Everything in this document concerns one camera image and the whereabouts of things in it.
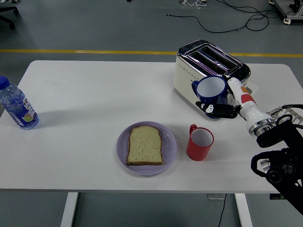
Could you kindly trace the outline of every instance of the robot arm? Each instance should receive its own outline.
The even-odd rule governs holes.
[[[254,156],[251,169],[257,175],[265,177],[303,215],[303,137],[297,130],[303,127],[292,123],[291,114],[277,120],[273,117],[282,109],[289,107],[303,109],[303,105],[285,105],[265,113],[259,109],[238,79],[231,78],[227,84],[237,106],[214,104],[209,108],[209,105],[200,102],[196,105],[204,112],[207,109],[207,113],[215,117],[235,118],[239,114],[246,120],[246,128],[250,135],[257,138],[257,143],[262,148],[271,147],[281,141],[286,143],[287,148]],[[262,165],[263,171],[258,170],[258,163]]]

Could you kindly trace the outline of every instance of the white table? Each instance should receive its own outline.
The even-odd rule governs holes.
[[[264,111],[302,103],[303,91],[281,64],[248,64],[254,99]],[[40,116],[32,130],[20,129],[5,111],[0,118],[0,189],[275,193],[250,169],[251,158],[281,149],[260,148],[246,122],[213,121],[174,88],[175,63],[35,61],[19,87]],[[177,141],[173,164],[154,176],[126,169],[116,142],[129,125],[154,121]],[[214,144],[202,162],[185,153],[189,127],[210,129]]]

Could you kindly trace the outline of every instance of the plastic bottle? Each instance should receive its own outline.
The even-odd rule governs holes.
[[[7,77],[0,76],[0,103],[22,129],[34,128],[39,117],[24,93]]]

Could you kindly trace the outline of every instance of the purple plate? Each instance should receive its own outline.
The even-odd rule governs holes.
[[[126,164],[128,155],[129,134],[133,127],[148,125],[157,128],[162,138],[162,157],[164,164],[161,166],[128,166]],[[121,163],[128,169],[140,175],[153,175],[167,169],[174,161],[177,153],[177,143],[174,135],[164,125],[156,122],[138,122],[126,128],[118,138],[117,154]]]

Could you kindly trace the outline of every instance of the red mug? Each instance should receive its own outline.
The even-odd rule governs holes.
[[[202,161],[214,142],[214,135],[206,128],[192,124],[189,129],[187,155],[194,161]]]

